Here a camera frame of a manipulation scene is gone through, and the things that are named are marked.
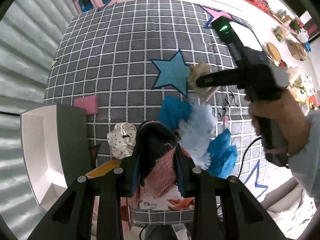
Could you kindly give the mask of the person right hand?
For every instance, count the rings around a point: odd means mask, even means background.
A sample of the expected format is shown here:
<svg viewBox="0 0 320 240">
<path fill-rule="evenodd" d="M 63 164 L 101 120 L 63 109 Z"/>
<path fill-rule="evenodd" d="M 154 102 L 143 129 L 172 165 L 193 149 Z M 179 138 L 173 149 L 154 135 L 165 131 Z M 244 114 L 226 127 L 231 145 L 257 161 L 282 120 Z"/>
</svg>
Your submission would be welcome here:
<svg viewBox="0 0 320 240">
<path fill-rule="evenodd" d="M 308 143 L 311 123 L 304 116 L 289 90 L 282 92 L 281 98 L 275 101 L 251 101 L 249 114 L 258 134 L 261 134 L 258 117 L 276 121 L 287 140 L 287 152 L 290 156 L 299 153 Z"/>
</svg>

